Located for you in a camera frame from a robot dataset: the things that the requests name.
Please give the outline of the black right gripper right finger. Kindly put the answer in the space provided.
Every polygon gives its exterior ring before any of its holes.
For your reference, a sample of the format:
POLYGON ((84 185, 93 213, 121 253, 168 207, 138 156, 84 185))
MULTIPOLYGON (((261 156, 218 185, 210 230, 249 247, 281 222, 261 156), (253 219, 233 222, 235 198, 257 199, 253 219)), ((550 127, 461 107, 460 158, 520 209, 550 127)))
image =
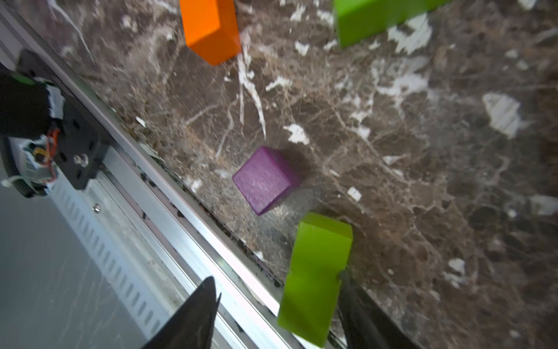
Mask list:
POLYGON ((353 280, 348 270, 341 271, 338 279, 341 282, 339 315, 348 348, 418 348, 353 280))

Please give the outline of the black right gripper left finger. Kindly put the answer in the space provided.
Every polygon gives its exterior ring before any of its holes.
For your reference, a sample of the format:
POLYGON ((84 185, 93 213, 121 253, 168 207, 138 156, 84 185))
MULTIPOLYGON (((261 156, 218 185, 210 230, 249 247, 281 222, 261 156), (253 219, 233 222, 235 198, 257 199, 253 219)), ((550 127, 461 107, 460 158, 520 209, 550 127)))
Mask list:
POLYGON ((205 278, 184 304, 142 348, 212 347, 214 323, 221 295, 213 276, 205 278))

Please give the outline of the green block bottom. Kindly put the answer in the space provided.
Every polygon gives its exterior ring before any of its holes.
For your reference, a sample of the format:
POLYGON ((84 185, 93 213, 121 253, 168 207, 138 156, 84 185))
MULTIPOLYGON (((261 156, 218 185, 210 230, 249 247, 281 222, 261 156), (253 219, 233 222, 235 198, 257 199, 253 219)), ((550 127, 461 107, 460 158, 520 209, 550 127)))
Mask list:
POLYGON ((299 222, 278 325, 320 348, 328 340, 341 282, 338 274, 349 260, 351 225, 307 213, 299 222))

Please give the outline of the green block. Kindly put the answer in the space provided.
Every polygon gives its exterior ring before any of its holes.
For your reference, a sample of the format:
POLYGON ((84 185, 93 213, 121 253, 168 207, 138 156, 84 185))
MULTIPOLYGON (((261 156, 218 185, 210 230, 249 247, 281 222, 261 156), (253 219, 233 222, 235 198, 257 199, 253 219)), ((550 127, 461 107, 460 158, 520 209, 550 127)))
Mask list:
POLYGON ((341 282, 338 274, 349 260, 351 225, 307 213, 299 222, 278 325, 320 348, 328 340, 341 282))
POLYGON ((334 0, 334 24, 341 47, 446 4, 446 0, 334 0))

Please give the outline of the purple small block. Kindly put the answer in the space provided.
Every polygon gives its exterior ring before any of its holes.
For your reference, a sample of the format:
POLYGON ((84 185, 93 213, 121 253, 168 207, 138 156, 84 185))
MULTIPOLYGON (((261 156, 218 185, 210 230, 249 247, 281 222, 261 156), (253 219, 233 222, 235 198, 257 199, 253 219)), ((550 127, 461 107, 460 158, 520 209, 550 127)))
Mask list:
POLYGON ((277 206, 302 182, 283 154, 267 146, 258 148, 232 178, 258 216, 277 206))

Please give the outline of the orange block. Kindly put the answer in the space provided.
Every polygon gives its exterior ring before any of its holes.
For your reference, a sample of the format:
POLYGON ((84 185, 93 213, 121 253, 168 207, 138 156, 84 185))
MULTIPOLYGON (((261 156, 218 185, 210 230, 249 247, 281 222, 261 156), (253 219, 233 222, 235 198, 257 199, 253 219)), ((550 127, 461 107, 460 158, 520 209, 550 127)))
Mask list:
POLYGON ((241 52, 233 0, 180 0, 186 45, 210 65, 241 52))

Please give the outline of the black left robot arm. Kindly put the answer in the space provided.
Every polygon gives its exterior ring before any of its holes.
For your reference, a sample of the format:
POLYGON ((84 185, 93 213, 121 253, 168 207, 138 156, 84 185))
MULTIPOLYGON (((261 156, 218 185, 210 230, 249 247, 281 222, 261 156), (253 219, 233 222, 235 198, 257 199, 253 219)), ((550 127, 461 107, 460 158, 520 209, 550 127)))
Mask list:
POLYGON ((8 175, 1 183, 13 186, 26 199, 47 196, 47 185, 58 178, 54 158, 63 133, 64 105, 61 89, 51 81, 1 66, 1 161, 8 175), (21 174, 12 152, 12 138, 46 138, 39 147, 41 155, 36 163, 48 168, 49 177, 33 180, 21 174))

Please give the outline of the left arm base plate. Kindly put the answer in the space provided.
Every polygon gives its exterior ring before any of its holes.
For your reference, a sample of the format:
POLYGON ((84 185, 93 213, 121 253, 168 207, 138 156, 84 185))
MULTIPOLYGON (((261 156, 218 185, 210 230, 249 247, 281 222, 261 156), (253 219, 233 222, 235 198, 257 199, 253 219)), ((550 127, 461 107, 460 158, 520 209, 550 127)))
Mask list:
POLYGON ((108 133, 35 52, 23 50, 17 70, 34 78, 45 78, 62 90, 64 119, 55 161, 70 184, 76 190, 84 190, 103 163, 110 145, 108 133))

